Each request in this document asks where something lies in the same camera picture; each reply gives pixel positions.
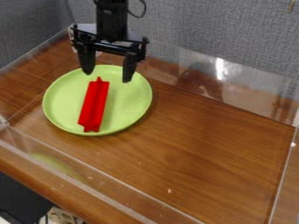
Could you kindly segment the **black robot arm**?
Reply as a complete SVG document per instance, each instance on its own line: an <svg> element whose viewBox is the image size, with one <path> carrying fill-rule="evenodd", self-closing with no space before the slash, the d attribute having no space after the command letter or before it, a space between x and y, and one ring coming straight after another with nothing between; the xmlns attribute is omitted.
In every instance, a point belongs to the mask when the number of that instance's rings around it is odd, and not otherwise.
<svg viewBox="0 0 299 224"><path fill-rule="evenodd" d="M74 24L70 27L71 44L79 55L79 64L85 74L91 75L97 65L97 52L123 56L123 82L129 83L138 63L146 59L150 40L137 36L129 29L127 15L138 17L129 9L129 0L94 0L94 3L97 23Z"/></svg>

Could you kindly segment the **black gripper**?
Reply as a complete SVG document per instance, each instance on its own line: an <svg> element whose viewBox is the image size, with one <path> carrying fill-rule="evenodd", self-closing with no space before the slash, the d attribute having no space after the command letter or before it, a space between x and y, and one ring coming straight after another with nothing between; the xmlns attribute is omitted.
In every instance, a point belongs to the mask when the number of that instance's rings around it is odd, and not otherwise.
<svg viewBox="0 0 299 224"><path fill-rule="evenodd" d="M111 42L98 35L95 24L74 24L71 27L71 44L78 51L79 63L86 75L91 75L97 65L97 52L126 55L123 61L123 82L133 80L138 61L146 59L147 37L138 35L131 29L125 36Z"/></svg>

